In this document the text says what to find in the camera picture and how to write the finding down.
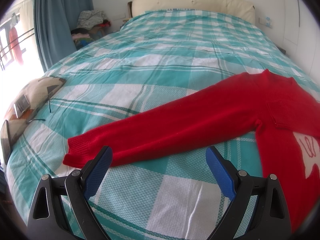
red sweater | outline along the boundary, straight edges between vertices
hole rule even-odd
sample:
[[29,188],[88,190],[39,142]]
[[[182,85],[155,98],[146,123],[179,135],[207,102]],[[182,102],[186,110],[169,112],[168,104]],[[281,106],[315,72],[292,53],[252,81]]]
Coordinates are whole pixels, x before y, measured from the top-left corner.
[[241,73],[190,96],[69,138],[82,168],[103,145],[112,166],[209,146],[255,130],[263,176],[280,180],[294,231],[320,196],[320,104],[293,78]]

cream leather headboard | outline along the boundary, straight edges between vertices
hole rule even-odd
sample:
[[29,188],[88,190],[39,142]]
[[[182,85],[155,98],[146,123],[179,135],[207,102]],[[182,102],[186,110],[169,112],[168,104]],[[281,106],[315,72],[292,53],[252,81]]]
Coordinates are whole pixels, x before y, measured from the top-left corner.
[[253,4],[245,0],[133,0],[132,16],[160,9],[198,9],[226,13],[255,24]]

teal and white checked blanket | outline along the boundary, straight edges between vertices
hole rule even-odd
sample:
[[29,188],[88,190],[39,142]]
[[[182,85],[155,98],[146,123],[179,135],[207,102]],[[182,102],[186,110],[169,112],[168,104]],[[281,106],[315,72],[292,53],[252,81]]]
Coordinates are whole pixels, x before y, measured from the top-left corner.
[[[319,88],[261,30],[230,15],[200,10],[147,12],[58,62],[45,76],[66,84],[14,145],[6,176],[27,223],[41,175],[64,176],[67,139],[147,111],[241,72],[269,69],[319,100]],[[237,169],[261,176],[254,131],[216,145]],[[67,198],[75,234],[81,236]],[[205,148],[109,169],[89,200],[112,239],[206,239],[228,206]],[[244,233],[252,198],[237,232]]]

sweater sleeve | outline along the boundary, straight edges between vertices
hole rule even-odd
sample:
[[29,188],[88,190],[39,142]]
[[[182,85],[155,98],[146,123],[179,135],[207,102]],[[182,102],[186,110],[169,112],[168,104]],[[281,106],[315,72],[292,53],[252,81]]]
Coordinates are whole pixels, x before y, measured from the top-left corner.
[[219,143],[255,129],[258,89],[242,73],[184,98],[69,138],[63,163],[81,168],[108,145],[112,166]]

white wall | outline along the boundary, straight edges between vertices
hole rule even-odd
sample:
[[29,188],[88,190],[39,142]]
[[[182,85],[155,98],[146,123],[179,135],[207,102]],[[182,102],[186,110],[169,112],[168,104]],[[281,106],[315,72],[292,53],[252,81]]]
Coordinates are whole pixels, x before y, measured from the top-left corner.
[[[132,0],[93,0],[95,9],[105,11],[112,22],[110,31],[119,30],[122,20],[115,15],[129,17],[127,3]],[[256,26],[274,43],[283,47],[287,55],[320,84],[320,29],[308,8],[300,0],[300,27],[297,0],[247,0],[254,4]],[[259,17],[270,17],[273,28],[259,24]]]
[[283,48],[289,58],[320,84],[320,28],[302,0],[299,5],[298,0],[284,1]]

